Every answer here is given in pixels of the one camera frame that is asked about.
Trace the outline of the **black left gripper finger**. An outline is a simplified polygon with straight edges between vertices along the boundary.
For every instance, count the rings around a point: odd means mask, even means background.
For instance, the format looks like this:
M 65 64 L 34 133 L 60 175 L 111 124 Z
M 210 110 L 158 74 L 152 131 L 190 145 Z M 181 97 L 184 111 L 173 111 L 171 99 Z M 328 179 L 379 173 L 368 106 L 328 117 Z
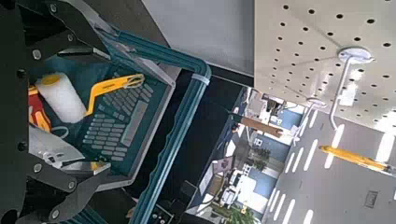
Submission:
M 71 219 L 85 208 L 111 167 L 109 162 L 77 161 L 57 169 L 29 153 L 22 158 L 27 181 L 18 224 Z
M 81 63 L 111 61 L 96 29 L 105 24 L 83 0 L 18 0 L 26 45 L 41 60 L 54 55 Z

